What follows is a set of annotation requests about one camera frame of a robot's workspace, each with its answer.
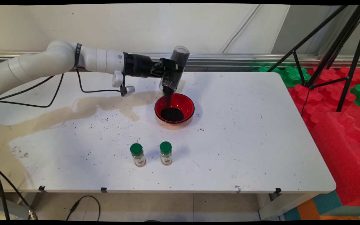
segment jar label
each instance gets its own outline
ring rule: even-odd
[[[168,157],[160,157],[161,161],[163,164],[171,164],[172,162],[172,156],[168,156]]]
[[[134,162],[136,163],[136,165],[139,165],[139,166],[144,165],[144,161],[145,161],[144,155],[140,158],[134,158]]]

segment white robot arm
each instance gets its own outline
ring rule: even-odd
[[[122,96],[134,92],[134,87],[124,87],[124,75],[165,76],[162,73],[154,74],[154,70],[162,68],[162,65],[153,62],[147,56],[84,47],[81,44],[56,40],[51,42],[44,52],[24,54],[0,63],[0,95],[37,78],[63,74],[77,67],[113,74],[112,85],[120,87]]]

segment clear plastic container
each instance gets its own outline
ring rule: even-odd
[[[144,157],[144,150],[141,144],[134,143],[130,147],[131,155],[133,156],[133,161],[139,168],[146,165],[147,161]]]
[[[168,166],[172,163],[172,145],[164,141],[160,144],[160,160],[163,165]]]
[[[173,50],[172,55],[170,56],[171,60],[174,60],[177,65],[182,66],[183,70],[179,72],[173,72],[168,76],[163,76],[159,83],[159,88],[163,90],[163,86],[169,87],[176,92],[177,86],[183,74],[184,68],[186,66],[188,57],[190,56],[190,51],[186,47],[176,46]]]

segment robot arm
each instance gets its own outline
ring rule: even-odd
[[[155,63],[150,57],[143,55],[84,47],[81,44],[56,40],[51,42],[44,52],[23,54],[0,63],[0,95],[35,79],[63,74],[77,67],[84,67],[92,72],[113,74],[112,85],[114,87],[120,85],[122,96],[134,92],[134,87],[124,86],[125,75],[144,78],[160,77],[162,78],[161,89],[163,86],[168,86],[176,91],[190,54],[185,47],[180,49],[188,52],[185,60],[184,57],[181,60],[161,58],[158,63]]]

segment tripod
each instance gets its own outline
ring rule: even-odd
[[[320,74],[324,70],[325,67],[329,69],[331,65],[333,64],[334,60],[336,59],[338,53],[340,53],[341,48],[344,46],[345,42],[348,40],[348,38],[351,36],[355,28],[360,23],[360,5],[357,6],[354,13],[351,15],[347,23],[345,24],[344,28],[341,30],[340,34],[337,36],[334,43],[331,45],[329,50],[326,52],[324,57],[321,59],[319,65],[317,66],[316,71],[312,75],[312,77],[309,79],[308,82],[305,82],[300,63],[298,61],[296,50],[301,47],[309,38],[311,38],[314,34],[316,34],[322,27],[324,27],[329,21],[331,21],[335,16],[337,16],[342,10],[344,10],[347,6],[340,6],[334,13],[332,13],[329,17],[327,17],[319,26],[317,26],[310,34],[308,34],[303,40],[301,40],[296,46],[294,46],[286,55],[284,55],[275,65],[273,65],[268,72],[271,72],[274,70],[278,65],[280,65],[286,58],[288,58],[291,54],[293,54],[299,74],[301,76],[302,86],[308,87],[309,91],[313,90],[314,88],[321,87],[327,84],[334,84],[336,82],[340,81],[346,81],[344,85],[344,89],[341,93],[340,101],[338,102],[337,106],[337,112],[341,112],[341,109],[343,108],[343,104],[345,101],[345,97],[348,93],[348,89],[350,87],[356,64],[358,63],[359,56],[360,56],[360,39],[358,42],[358,45],[356,47],[356,51],[354,54],[354,58],[352,60],[352,64],[350,67],[350,71],[348,72],[347,77],[343,77],[340,79],[336,79],[334,81],[329,81],[326,83],[314,85],[317,79],[319,78]]]

